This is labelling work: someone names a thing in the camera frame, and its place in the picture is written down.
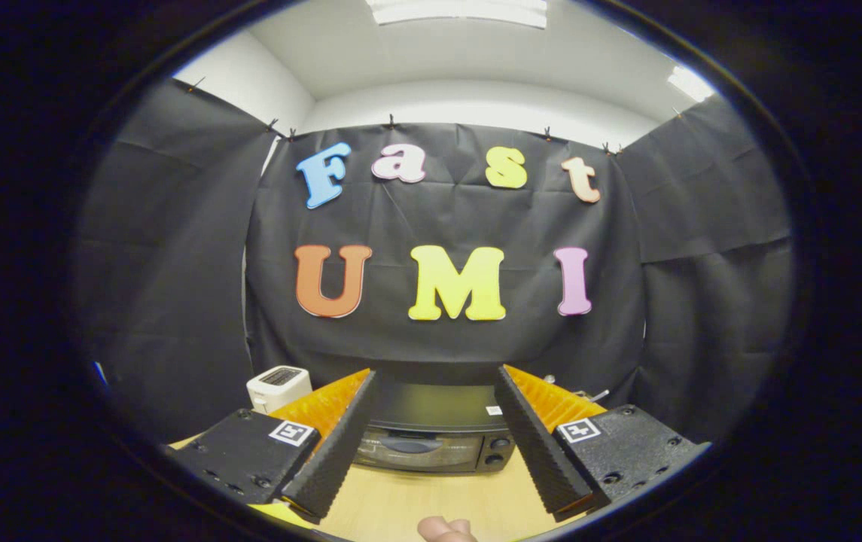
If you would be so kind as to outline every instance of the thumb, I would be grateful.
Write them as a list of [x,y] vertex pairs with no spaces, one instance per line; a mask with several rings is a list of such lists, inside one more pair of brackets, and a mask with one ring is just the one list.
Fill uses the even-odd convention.
[[471,522],[467,520],[452,520],[448,522],[448,525],[451,525],[451,528],[457,532],[464,532],[465,534],[471,533]]

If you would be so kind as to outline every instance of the letter f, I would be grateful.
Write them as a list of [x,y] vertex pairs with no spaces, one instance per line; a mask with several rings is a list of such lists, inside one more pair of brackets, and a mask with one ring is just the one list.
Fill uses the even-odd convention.
[[297,171],[303,173],[303,178],[307,182],[307,190],[310,191],[310,198],[307,199],[308,209],[316,209],[316,207],[340,196],[344,189],[331,182],[330,178],[332,176],[332,178],[340,181],[344,175],[347,175],[344,161],[339,157],[347,157],[350,153],[351,145],[338,143],[297,164]]

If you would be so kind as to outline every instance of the wooden table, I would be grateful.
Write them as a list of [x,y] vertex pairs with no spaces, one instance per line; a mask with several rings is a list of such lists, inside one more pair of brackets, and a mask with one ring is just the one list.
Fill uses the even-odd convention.
[[520,451],[514,450],[497,473],[446,476],[351,465],[330,513],[316,528],[357,542],[423,542],[417,522],[435,515],[468,519],[479,542],[519,540],[583,517],[555,522],[545,513]]

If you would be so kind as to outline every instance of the ceiling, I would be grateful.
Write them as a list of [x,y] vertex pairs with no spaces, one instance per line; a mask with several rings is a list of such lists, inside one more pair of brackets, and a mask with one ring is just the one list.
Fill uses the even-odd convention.
[[249,31],[314,99],[428,79],[540,85],[656,121],[695,102],[668,83],[675,62],[573,0],[549,0],[547,28],[488,20],[380,26],[365,0],[306,0]]

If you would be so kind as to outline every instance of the pink letter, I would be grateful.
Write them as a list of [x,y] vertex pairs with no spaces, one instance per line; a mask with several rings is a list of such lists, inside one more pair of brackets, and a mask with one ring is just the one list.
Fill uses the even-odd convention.
[[592,309],[592,302],[585,295],[585,260],[588,251],[578,247],[564,247],[554,251],[561,262],[562,299],[558,305],[561,316],[585,315]]
[[371,165],[373,176],[399,178],[403,182],[417,182],[424,178],[426,154],[423,148],[403,143],[387,145],[380,154],[383,154],[383,158],[376,159]]

